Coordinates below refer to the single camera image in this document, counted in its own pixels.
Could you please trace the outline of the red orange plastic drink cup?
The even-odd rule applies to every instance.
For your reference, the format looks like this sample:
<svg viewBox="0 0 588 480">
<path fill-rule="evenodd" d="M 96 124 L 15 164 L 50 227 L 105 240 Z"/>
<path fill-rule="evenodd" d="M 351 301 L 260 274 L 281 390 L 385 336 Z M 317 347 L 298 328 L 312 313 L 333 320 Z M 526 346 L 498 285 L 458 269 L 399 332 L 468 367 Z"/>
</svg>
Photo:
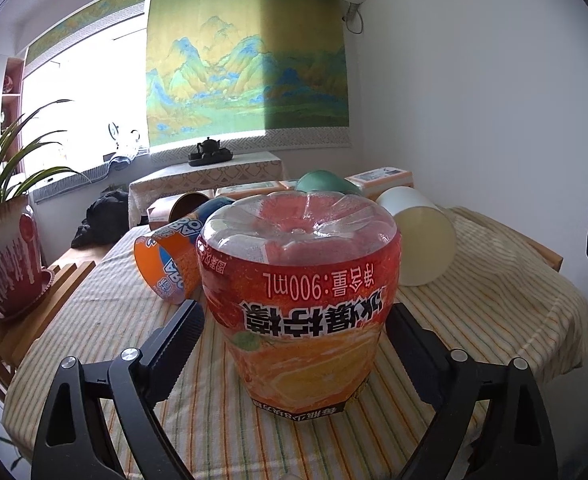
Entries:
<svg viewBox="0 0 588 480">
<path fill-rule="evenodd" d="M 256 195 L 214 212 L 196 248 L 251 401 L 297 422 L 340 412 L 372 370 L 395 299 L 391 214 L 353 194 Z"/>
</svg>

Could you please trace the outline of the white paper cup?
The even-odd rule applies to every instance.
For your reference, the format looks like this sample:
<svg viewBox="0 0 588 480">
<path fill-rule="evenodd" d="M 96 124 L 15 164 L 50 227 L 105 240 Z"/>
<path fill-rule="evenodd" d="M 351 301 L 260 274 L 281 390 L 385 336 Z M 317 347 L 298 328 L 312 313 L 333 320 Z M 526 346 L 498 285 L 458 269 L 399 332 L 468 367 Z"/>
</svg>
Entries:
<svg viewBox="0 0 588 480">
<path fill-rule="evenodd" d="M 399 283 L 422 286 L 440 278 L 454 262 L 457 237 L 446 214 L 415 188 L 397 186 L 376 200 L 401 234 Z"/>
</svg>

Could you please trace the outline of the brown paper cup rear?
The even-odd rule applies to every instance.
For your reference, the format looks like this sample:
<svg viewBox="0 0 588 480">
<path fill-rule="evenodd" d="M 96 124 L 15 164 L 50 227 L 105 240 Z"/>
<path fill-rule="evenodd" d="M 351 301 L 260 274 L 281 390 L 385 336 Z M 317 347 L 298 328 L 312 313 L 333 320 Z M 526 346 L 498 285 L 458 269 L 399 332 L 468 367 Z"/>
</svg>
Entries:
<svg viewBox="0 0 588 480">
<path fill-rule="evenodd" d="M 173 222 L 185 217 L 195 211 L 199 206 L 204 205 L 210 197 L 202 192 L 190 192 L 178 195 L 172 202 L 169 210 L 168 221 Z"/>
</svg>

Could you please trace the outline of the wooden slatted bench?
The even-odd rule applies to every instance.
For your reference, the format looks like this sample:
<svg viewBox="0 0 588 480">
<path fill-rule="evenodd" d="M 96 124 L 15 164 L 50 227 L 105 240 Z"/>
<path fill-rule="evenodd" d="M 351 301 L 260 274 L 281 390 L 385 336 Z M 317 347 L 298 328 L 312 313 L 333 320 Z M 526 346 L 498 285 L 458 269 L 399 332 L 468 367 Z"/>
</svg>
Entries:
<svg viewBox="0 0 588 480">
<path fill-rule="evenodd" d="M 32 344 L 43 334 L 72 293 L 95 268 L 94 261 L 51 266 L 52 283 L 40 303 L 11 321 L 0 320 L 0 402 Z"/>
</svg>

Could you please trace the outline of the potted green plant red pot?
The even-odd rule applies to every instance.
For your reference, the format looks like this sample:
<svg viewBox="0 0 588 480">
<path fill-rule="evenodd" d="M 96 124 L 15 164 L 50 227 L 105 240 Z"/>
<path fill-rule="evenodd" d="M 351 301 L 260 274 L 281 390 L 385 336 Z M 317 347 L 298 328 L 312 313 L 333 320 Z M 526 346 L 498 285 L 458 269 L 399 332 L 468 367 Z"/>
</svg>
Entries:
<svg viewBox="0 0 588 480">
<path fill-rule="evenodd" d="M 21 115 L 0 133 L 0 321 L 10 322 L 31 312 L 53 284 L 53 274 L 44 268 L 39 230 L 29 205 L 28 193 L 36 185 L 71 174 L 68 166 L 40 169 L 20 180 L 14 171 L 35 151 L 53 145 L 55 130 L 37 136 L 23 148 L 9 149 L 22 129 L 38 115 Z"/>
</svg>

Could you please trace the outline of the black bag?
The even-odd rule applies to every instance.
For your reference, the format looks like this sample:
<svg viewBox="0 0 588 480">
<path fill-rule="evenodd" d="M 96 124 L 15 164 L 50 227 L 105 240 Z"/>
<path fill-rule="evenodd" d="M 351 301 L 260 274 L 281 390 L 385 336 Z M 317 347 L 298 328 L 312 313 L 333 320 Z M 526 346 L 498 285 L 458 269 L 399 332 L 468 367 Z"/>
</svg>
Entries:
<svg viewBox="0 0 588 480">
<path fill-rule="evenodd" d="M 108 188 L 85 211 L 70 247 L 115 244 L 129 230 L 129 194 L 122 188 Z"/>
</svg>

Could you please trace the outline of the orange white box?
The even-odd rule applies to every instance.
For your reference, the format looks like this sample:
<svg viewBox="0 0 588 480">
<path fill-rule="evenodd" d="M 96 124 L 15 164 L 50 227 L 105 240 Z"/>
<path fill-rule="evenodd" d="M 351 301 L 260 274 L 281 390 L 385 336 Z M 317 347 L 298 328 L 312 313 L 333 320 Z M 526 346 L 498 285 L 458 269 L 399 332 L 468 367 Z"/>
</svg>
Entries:
<svg viewBox="0 0 588 480">
<path fill-rule="evenodd" d="M 286 191 L 287 187 L 280 181 L 251 182 L 224 186 L 217 188 L 215 196 L 228 197 L 231 200 L 241 200 L 242 198 L 254 195 L 267 195 L 273 192 Z"/>
<path fill-rule="evenodd" d="M 175 220 L 183 217 L 181 212 L 180 200 L 181 194 L 171 195 L 158 198 L 147 208 L 147 219 L 149 219 L 149 229 L 152 231 L 167 226 Z"/>
<path fill-rule="evenodd" d="M 390 166 L 354 174 L 346 180 L 356 185 L 361 194 L 370 200 L 376 200 L 390 188 L 398 188 L 398 186 L 413 188 L 414 186 L 411 171 Z"/>
</svg>

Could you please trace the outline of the green metal thermos bottle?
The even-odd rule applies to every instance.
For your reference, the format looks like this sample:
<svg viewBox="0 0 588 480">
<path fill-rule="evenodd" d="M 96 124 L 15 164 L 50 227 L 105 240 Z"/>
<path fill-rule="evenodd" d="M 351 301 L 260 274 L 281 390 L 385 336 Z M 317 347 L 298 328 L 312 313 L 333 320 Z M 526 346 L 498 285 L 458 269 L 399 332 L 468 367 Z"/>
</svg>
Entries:
<svg viewBox="0 0 588 480">
<path fill-rule="evenodd" d="M 327 170 L 309 171 L 297 180 L 295 190 L 299 192 L 337 192 L 361 196 L 360 188 L 350 181 Z"/>
</svg>

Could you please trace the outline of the black teapot on tray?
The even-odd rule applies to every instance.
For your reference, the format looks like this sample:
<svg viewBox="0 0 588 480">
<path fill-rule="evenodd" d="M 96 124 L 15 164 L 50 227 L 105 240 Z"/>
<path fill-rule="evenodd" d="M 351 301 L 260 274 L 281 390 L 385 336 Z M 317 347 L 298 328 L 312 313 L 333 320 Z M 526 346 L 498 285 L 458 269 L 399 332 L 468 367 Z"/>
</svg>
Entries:
<svg viewBox="0 0 588 480">
<path fill-rule="evenodd" d="M 196 145 L 196 150 L 189 154 L 189 165 L 192 167 L 202 167 L 221 162 L 228 162 L 233 158 L 233 153 L 221 145 L 219 140 L 206 138 L 203 142 Z"/>
</svg>

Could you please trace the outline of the low table with lace cloth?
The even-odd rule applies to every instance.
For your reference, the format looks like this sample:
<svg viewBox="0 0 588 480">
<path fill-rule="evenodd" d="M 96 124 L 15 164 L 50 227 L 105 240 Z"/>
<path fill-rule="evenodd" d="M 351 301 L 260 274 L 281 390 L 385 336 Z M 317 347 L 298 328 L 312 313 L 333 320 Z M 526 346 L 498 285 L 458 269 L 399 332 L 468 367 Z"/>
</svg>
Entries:
<svg viewBox="0 0 588 480">
<path fill-rule="evenodd" d="M 158 198 L 193 191 L 270 180 L 284 180 L 280 157 L 270 152 L 234 155 L 228 162 L 192 167 L 187 162 L 168 166 L 129 184 L 129 226 L 138 226 Z"/>
</svg>

